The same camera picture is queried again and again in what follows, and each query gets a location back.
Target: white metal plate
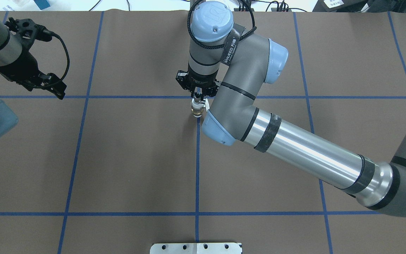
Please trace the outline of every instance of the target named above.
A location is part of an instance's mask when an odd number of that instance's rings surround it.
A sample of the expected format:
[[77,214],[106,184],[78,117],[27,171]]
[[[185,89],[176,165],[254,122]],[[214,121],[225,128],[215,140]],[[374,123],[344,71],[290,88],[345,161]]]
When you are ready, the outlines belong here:
[[241,243],[153,244],[150,254],[242,254]]

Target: small bottle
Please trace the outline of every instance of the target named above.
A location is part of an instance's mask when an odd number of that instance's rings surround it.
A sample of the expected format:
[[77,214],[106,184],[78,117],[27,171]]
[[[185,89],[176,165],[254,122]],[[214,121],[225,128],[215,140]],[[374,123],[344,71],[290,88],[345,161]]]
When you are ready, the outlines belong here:
[[195,117],[201,117],[203,115],[203,110],[204,110],[204,104],[200,103],[200,99],[197,98],[197,101],[195,98],[192,98],[192,101],[190,103],[191,109],[192,109],[192,114]]

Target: label sticker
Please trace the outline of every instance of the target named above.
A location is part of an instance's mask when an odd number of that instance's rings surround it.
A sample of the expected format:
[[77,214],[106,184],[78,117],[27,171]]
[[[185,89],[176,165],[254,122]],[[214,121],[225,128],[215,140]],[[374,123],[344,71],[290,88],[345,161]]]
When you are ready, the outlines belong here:
[[244,32],[244,30],[245,27],[236,23],[234,24],[232,31],[225,40],[225,47],[222,53],[222,57],[220,58],[220,62],[222,64],[230,66],[234,53],[237,49],[237,45],[239,44],[240,36]]
[[324,0],[324,3],[329,7],[329,8],[335,8],[340,5],[343,5],[344,2],[342,0]]

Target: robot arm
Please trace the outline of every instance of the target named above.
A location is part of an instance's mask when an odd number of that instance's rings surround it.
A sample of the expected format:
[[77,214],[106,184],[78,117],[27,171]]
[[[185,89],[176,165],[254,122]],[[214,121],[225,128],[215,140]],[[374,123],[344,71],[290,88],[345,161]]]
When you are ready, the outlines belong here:
[[[46,27],[35,24],[31,19],[9,18],[6,26],[0,21],[0,74],[29,91],[48,90],[63,99],[67,86],[62,81],[68,72],[69,57],[61,37]],[[29,53],[35,40],[49,42],[52,37],[61,41],[67,56],[67,68],[61,79],[53,73],[43,74],[39,71],[36,59]]]
[[[188,72],[177,75],[180,85],[191,90],[193,102],[195,95],[217,94],[202,131],[225,145],[241,140],[255,150],[268,152],[339,188],[369,209],[406,217],[406,137],[391,163],[374,163],[256,108],[253,101],[261,85],[277,80],[287,50],[256,34],[233,45],[232,27],[232,13],[222,3],[210,1],[195,8],[190,32],[203,45],[224,43],[224,48],[208,49],[191,41]],[[216,71],[230,50],[235,57],[231,56],[219,87]],[[195,87],[202,91],[195,92]]]
[[[39,71],[36,59],[29,53],[36,39],[49,42],[52,37],[60,40],[66,52],[67,67],[61,78],[53,73],[44,74]],[[0,74],[8,81],[14,81],[29,91],[48,90],[59,99],[63,99],[67,87],[63,79],[68,69],[68,51],[59,35],[44,26],[35,24],[31,19],[9,18],[6,26],[0,21]],[[17,116],[0,100],[0,137],[12,129],[17,122]]]

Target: grid line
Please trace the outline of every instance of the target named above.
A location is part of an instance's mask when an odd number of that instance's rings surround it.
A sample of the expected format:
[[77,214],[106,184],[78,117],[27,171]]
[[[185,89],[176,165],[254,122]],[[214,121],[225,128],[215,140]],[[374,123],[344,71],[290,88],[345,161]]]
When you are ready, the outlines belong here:
[[[303,87],[305,89],[306,107],[308,108],[309,126],[311,127],[311,133],[314,134],[313,116],[311,115],[311,105],[309,103],[308,86],[306,84],[305,67],[303,65],[302,48],[300,45],[299,27],[297,24],[297,16],[295,15],[295,12],[293,13],[293,16],[294,16],[295,36],[297,38],[297,47],[299,49],[300,68],[302,71]],[[330,254],[333,254],[332,236],[330,234],[330,224],[328,223],[327,206],[325,204],[324,185],[322,183],[322,180],[319,180],[319,188],[320,188],[320,196],[321,196],[321,201],[322,201],[322,208],[324,209],[325,230],[327,233],[328,249],[329,249]]]
[[406,76],[406,64],[405,64],[405,61],[403,59],[402,52],[400,50],[398,37],[396,36],[396,30],[394,29],[393,19],[391,18],[391,12],[390,11],[388,11],[388,19],[389,19],[389,24],[391,26],[391,31],[393,32],[394,42],[396,43],[396,48],[398,50],[399,57],[401,59],[403,70],[405,71],[405,76]]
[[[0,216],[64,216],[65,212],[0,212]],[[68,212],[69,217],[157,217],[157,216],[320,216],[376,215],[376,211],[302,211],[302,212]]]
[[74,176],[75,176],[75,173],[76,173],[76,166],[78,164],[79,150],[81,148],[82,132],[84,130],[84,123],[85,123],[85,119],[86,119],[86,113],[87,113],[87,106],[88,106],[88,101],[89,101],[90,89],[92,88],[93,70],[95,69],[95,61],[97,60],[98,44],[100,42],[101,29],[102,29],[102,26],[103,26],[103,18],[104,18],[104,11],[101,12],[101,16],[100,16],[100,26],[98,27],[97,41],[95,43],[95,51],[93,53],[92,68],[90,70],[90,77],[89,77],[89,83],[88,83],[88,86],[87,86],[87,95],[86,95],[86,100],[85,100],[85,103],[84,103],[84,110],[82,111],[81,127],[79,128],[78,142],[77,142],[77,145],[76,145],[76,153],[75,153],[75,156],[74,156],[73,169],[72,169],[72,172],[71,172],[70,185],[69,185],[69,190],[68,190],[68,195],[67,195],[65,213],[63,215],[61,237],[59,239],[59,246],[58,246],[58,249],[57,249],[57,254],[61,254],[61,252],[62,252],[63,238],[64,238],[64,235],[65,235],[65,230],[66,230],[66,226],[67,226],[67,219],[68,219],[68,211],[69,211],[69,208],[70,208],[71,193],[73,191]]
[[[56,99],[53,95],[0,95],[1,99]],[[63,99],[85,99],[87,95],[67,95]],[[179,95],[90,95],[89,98],[99,99],[189,99]],[[306,99],[305,95],[270,95],[257,96],[256,99]],[[309,99],[406,99],[406,96],[349,96],[349,95],[308,95]]]
[[195,242],[200,241],[199,213],[200,213],[200,118],[197,118],[197,153],[195,163]]

